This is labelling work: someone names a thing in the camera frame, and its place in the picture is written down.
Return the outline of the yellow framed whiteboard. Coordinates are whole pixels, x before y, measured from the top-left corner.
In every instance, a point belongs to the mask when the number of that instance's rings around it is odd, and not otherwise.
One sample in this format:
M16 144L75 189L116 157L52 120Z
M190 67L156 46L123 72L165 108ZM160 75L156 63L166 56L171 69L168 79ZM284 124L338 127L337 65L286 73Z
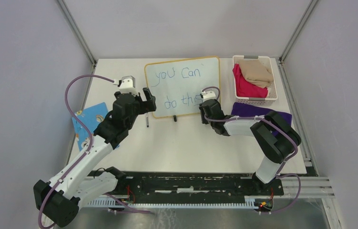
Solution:
M220 59L216 56L149 63L144 74L156 97L154 118L199 113L202 90L221 87Z

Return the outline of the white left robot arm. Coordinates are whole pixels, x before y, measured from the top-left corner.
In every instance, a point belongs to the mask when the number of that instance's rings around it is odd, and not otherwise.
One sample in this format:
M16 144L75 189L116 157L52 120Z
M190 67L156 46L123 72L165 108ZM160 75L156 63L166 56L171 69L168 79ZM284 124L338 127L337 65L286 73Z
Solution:
M143 88L143 93L146 101L140 94L115 92L113 108L90 133L89 144L49 181L38 180L33 186L39 216L53 222L48 228L69 225L83 206L100 195L110 191L118 195L126 190L126 181L110 172L86 184L83 181L128 136L137 116L156 110L156 98L150 89Z

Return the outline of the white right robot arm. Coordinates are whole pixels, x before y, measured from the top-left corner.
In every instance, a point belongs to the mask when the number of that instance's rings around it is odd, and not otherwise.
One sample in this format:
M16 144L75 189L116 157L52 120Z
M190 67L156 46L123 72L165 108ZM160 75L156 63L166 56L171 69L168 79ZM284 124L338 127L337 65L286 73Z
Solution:
M253 174L252 189L263 195L271 189L271 181L280 174L285 163L295 156L301 143L299 134L277 111L265 115L241 117L225 115L217 99L199 104L202 123L210 125L223 136L252 136L260 146L264 158Z

